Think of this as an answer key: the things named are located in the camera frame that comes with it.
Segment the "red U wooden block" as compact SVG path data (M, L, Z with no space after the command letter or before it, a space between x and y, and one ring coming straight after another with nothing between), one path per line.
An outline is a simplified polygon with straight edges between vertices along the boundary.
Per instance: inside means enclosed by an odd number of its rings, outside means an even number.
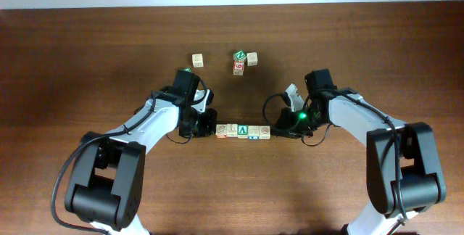
M227 125L226 124L217 124L215 129L215 135L219 139L227 137Z

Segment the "number 2 blue block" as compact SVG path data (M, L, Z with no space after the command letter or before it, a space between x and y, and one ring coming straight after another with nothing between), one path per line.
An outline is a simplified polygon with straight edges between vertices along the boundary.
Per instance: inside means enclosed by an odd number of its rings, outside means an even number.
M256 140L260 138L260 127L258 125L248 126L248 139Z

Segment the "sailboat yellow I block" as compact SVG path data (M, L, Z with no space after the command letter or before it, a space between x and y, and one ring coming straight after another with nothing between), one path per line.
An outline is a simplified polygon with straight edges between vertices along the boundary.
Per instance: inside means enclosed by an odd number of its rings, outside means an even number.
M238 125L234 123L228 123L226 125L226 136L228 138L236 138L238 136Z

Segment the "green A wooden block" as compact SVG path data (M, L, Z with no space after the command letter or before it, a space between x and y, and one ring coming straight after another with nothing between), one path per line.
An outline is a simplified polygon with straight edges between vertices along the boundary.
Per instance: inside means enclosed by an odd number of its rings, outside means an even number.
M237 128L237 137L239 139L248 139L249 126L248 125L238 125Z

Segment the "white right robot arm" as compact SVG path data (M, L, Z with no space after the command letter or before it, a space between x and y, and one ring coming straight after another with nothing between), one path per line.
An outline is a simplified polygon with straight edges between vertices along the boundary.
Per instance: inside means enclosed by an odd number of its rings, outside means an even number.
M279 94L286 106L270 130L274 136L304 140L321 126L335 126L365 146L369 201L341 234L393 234L445 200L447 187L430 125L387 115L354 89L338 88L327 69L313 70L304 81L306 98L294 84Z

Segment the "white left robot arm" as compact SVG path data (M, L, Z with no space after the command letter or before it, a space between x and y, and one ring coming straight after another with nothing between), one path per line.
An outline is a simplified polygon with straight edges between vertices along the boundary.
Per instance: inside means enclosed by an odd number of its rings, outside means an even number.
M187 144L215 131L213 92L189 70L178 70L173 84L152 91L132 118L106 133L89 131L66 160L59 176L72 168L65 209L100 234L147 234L137 215L146 155L177 130Z

